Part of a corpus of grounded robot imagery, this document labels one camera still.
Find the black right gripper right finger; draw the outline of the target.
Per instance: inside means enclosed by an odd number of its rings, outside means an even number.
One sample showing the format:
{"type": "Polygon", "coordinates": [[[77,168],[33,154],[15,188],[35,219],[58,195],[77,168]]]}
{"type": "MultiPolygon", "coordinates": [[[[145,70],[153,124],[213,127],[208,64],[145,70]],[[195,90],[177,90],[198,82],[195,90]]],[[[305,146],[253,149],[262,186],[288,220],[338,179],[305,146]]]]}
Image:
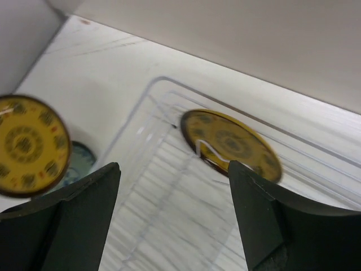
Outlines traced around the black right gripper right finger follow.
{"type": "Polygon", "coordinates": [[[360,212],[317,202],[238,161],[228,167],[249,270],[360,270],[360,212]]]}

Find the teal blue patterned plate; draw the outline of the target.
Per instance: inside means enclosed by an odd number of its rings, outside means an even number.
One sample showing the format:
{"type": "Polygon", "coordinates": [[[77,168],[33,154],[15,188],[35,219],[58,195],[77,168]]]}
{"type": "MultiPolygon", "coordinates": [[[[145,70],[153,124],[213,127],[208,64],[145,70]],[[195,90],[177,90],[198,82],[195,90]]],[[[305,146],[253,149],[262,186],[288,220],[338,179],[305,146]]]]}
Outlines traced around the teal blue patterned plate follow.
{"type": "Polygon", "coordinates": [[[61,181],[48,191],[47,194],[73,184],[87,176],[95,162],[96,156],[86,145],[72,141],[72,154],[69,167],[61,181]]]}

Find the yellow patterned plate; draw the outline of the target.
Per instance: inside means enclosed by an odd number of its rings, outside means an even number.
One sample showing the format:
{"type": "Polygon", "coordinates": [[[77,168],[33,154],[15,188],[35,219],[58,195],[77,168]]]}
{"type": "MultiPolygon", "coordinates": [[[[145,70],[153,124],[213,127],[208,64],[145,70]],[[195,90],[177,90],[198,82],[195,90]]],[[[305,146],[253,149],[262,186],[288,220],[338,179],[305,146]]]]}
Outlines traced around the yellow patterned plate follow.
{"type": "Polygon", "coordinates": [[[1,96],[1,195],[31,198],[54,188],[72,153],[67,126],[47,103],[1,96]]]}
{"type": "Polygon", "coordinates": [[[236,160],[273,183],[282,178],[281,162],[272,147],[252,128],[229,115],[190,110],[180,118],[180,130],[194,153],[224,176],[228,176],[229,162],[236,160]]]}

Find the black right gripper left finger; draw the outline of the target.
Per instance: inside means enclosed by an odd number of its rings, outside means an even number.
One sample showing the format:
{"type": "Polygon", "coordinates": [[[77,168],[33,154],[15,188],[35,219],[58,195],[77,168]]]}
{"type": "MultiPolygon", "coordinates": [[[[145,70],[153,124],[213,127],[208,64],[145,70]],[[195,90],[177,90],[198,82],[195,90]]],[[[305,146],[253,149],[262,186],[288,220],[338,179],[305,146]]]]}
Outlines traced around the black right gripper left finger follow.
{"type": "Polygon", "coordinates": [[[1,270],[98,270],[120,177],[112,162],[1,212],[1,270]]]}

